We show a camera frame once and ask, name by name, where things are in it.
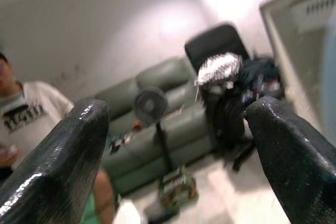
person's hand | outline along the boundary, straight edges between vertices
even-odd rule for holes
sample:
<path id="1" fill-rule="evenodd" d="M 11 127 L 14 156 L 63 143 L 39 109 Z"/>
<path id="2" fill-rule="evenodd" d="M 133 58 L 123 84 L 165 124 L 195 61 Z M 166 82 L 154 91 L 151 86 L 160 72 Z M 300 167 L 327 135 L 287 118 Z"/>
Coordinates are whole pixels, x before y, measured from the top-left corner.
<path id="1" fill-rule="evenodd" d="M 11 167 L 17 160 L 19 152 L 10 153 L 8 151 L 0 151 L 0 168 Z"/>

white t-shirt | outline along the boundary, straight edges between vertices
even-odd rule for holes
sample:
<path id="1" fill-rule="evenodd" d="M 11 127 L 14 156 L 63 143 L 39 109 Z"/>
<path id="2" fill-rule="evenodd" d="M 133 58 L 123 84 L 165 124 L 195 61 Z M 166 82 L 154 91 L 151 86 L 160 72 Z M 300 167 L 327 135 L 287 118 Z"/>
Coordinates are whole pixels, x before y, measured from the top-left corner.
<path id="1" fill-rule="evenodd" d="M 54 87 L 37 81 L 23 84 L 28 107 L 11 116 L 1 115 L 0 145 L 9 149 L 15 146 L 20 156 L 12 169 L 50 133 L 56 124 L 73 108 Z"/>

person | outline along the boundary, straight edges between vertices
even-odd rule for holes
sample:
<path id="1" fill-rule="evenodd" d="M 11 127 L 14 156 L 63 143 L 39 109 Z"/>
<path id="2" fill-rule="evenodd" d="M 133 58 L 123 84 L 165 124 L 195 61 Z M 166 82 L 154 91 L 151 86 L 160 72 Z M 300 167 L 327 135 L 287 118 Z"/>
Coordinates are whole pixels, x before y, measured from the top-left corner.
<path id="1" fill-rule="evenodd" d="M 0 52 L 0 168 L 8 175 L 72 109 L 54 87 L 40 81 L 16 81 L 7 58 Z M 99 170 L 93 186 L 96 213 L 101 224 L 114 216 L 113 190 L 105 171 Z"/>

floor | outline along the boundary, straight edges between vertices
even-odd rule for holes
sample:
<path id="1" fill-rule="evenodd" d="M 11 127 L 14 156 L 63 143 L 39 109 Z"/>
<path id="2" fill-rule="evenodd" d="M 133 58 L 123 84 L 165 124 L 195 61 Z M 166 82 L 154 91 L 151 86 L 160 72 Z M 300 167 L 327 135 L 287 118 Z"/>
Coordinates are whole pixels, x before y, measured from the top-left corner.
<path id="1" fill-rule="evenodd" d="M 199 200 L 181 210 L 171 224 L 287 224 L 290 223 L 262 170 L 257 152 L 238 174 L 232 163 L 207 156 L 188 168 L 193 172 Z M 144 187 L 129 198 L 147 215 L 160 204 L 157 184 Z"/>

green sofa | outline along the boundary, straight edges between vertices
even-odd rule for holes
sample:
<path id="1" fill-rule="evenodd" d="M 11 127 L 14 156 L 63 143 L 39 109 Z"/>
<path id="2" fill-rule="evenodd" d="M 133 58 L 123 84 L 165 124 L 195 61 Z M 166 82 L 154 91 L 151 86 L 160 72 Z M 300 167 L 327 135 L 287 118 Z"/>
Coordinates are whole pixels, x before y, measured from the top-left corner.
<path id="1" fill-rule="evenodd" d="M 171 58 L 96 95 L 110 107 L 109 137 L 122 135 L 132 128 L 137 117 L 133 111 L 135 96 L 145 87 L 162 89 L 169 101 L 162 127 L 176 167 L 190 163 L 213 150 L 205 109 L 195 102 L 195 72 L 186 57 Z M 155 126 L 137 133 L 132 142 L 104 156 L 102 166 L 115 190 L 125 195 L 167 173 L 160 145 L 154 141 Z"/>

